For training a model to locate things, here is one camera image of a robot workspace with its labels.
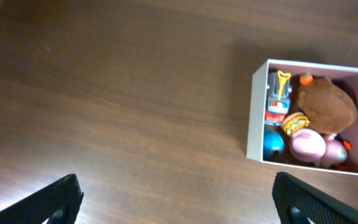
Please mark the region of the yellow round toy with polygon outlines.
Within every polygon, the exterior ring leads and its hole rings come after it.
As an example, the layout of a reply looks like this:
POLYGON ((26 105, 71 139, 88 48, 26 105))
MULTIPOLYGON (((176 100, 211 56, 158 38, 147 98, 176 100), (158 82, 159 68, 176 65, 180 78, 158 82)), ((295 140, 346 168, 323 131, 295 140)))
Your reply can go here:
POLYGON ((295 112, 284 119, 281 128, 285 134, 292 136, 300 129, 307 128, 309 124, 310 120, 304 113, 295 112))

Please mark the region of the red grey toy fire truck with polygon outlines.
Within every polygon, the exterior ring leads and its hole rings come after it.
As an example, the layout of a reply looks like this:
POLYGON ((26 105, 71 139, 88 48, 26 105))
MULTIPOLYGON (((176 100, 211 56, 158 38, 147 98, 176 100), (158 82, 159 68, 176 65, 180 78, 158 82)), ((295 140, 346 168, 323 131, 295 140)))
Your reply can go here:
POLYGON ((290 108, 291 74, 277 70, 268 74, 265 124, 281 126, 290 108))

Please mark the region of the pink white duck toy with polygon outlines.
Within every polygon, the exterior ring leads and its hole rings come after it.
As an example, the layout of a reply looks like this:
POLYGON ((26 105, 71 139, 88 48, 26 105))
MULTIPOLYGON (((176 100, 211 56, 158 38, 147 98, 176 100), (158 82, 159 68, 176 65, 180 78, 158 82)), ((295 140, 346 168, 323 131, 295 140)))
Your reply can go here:
POLYGON ((337 134, 320 135, 312 129, 300 129, 291 136, 290 152, 299 161, 311 162, 316 167, 330 169, 348 158, 345 145, 337 134))

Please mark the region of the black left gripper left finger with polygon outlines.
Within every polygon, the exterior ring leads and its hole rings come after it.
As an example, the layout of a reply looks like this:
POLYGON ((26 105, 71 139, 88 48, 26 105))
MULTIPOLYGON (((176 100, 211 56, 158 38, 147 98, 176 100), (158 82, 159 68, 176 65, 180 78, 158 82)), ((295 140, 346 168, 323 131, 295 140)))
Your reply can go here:
POLYGON ((0 211, 0 224, 75 223, 82 204, 75 174, 68 174, 0 211))

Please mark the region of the blue ball toy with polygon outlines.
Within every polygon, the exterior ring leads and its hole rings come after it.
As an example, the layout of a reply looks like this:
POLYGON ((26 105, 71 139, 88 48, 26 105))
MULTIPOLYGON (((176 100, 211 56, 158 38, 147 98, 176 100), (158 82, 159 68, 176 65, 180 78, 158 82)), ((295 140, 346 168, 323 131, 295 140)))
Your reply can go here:
POLYGON ((274 160, 284 151, 285 143, 280 133, 266 129, 263 133, 263 159, 274 160))

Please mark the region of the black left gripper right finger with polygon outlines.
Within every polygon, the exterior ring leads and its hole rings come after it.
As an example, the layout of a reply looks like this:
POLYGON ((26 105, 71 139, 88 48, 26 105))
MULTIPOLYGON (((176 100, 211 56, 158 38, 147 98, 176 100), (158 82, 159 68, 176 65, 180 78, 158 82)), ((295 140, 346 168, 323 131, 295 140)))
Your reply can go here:
POLYGON ((287 172, 276 174, 272 197, 282 223, 358 223, 358 210, 287 172))

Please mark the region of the brown plush toy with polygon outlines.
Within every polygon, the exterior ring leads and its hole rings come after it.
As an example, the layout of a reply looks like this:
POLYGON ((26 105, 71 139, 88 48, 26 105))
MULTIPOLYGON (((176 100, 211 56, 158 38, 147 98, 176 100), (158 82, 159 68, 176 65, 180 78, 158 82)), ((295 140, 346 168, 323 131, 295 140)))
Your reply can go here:
POLYGON ((328 77, 301 84, 296 102, 310 120, 311 128, 321 134, 340 133, 358 119, 354 100, 328 77))

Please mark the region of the white cardboard box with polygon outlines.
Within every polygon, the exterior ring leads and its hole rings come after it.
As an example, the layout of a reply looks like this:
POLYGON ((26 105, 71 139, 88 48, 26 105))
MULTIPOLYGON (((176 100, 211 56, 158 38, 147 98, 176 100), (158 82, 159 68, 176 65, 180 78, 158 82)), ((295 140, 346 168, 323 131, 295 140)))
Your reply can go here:
MULTIPOLYGON (((250 114, 248 122, 247 158, 265 163, 263 159, 263 133, 265 120, 266 86, 269 70, 282 70, 292 75, 300 75, 306 72, 315 76, 329 77, 333 80, 342 80, 356 96, 358 107, 358 68, 340 65, 328 65, 321 63, 299 62, 293 60, 268 59, 252 75, 252 93, 250 98, 250 114)), ((349 170, 351 175, 358 175, 358 119, 341 132, 341 136, 350 140, 352 149, 349 153, 349 170)))

